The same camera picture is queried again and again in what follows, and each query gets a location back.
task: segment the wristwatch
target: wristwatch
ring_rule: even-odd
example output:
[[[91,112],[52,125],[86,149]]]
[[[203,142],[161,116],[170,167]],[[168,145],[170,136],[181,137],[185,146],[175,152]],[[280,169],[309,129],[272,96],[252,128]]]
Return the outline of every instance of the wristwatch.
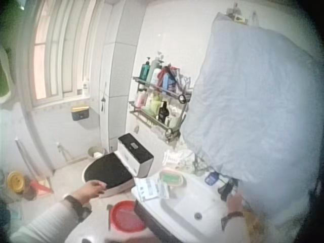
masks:
[[[221,223],[222,223],[222,230],[225,230],[226,224],[227,222],[232,219],[232,218],[236,218],[236,217],[244,217],[242,212],[232,212],[229,213],[227,216],[225,216],[224,218],[221,219]]]
[[[83,222],[83,220],[86,219],[92,212],[89,208],[83,207],[82,204],[71,195],[66,196],[64,200],[67,200],[69,203],[71,203],[72,208],[75,210],[80,223]]]

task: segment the toilet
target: toilet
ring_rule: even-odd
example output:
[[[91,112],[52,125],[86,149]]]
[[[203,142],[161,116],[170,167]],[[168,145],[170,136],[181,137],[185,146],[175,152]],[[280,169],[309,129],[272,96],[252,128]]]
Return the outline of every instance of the toilet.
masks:
[[[130,133],[118,138],[117,151],[89,163],[82,173],[84,183],[99,180],[107,184],[100,197],[119,194],[135,186],[134,177],[148,175],[153,155]]]

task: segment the faucet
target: faucet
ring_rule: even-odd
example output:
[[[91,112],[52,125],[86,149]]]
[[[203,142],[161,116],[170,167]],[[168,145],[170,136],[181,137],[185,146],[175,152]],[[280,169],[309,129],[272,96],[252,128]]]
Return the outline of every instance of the faucet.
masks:
[[[194,161],[192,162],[192,165],[194,167],[194,174],[196,176],[201,176],[202,172],[206,172],[206,171],[209,171],[210,169],[213,169],[213,167],[211,166],[208,166],[208,167],[205,167],[205,168],[202,168],[202,169],[199,169],[199,162],[198,162],[198,156],[196,154],[194,154]]]

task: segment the sink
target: sink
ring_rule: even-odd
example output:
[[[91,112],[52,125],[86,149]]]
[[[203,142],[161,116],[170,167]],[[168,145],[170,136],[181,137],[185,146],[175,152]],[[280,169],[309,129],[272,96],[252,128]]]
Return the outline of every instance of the sink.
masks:
[[[221,218],[226,215],[227,208],[217,192],[218,183],[207,185],[204,182],[207,175],[197,177],[182,173],[182,176],[183,185],[171,187],[169,199],[154,199],[140,204],[182,242],[224,242]],[[140,201],[135,187],[132,193]]]
[[[183,177],[183,186],[171,188],[170,199],[160,200],[161,208],[200,242],[222,242],[221,218],[227,212],[226,204],[202,179]]]

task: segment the toilet lid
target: toilet lid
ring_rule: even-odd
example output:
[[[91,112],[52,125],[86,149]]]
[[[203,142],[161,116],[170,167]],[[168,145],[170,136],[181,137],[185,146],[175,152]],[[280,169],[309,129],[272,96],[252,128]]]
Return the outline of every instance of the toilet lid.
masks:
[[[133,178],[115,153],[94,161],[85,171],[85,181],[99,180],[107,184],[106,189],[124,184]]]

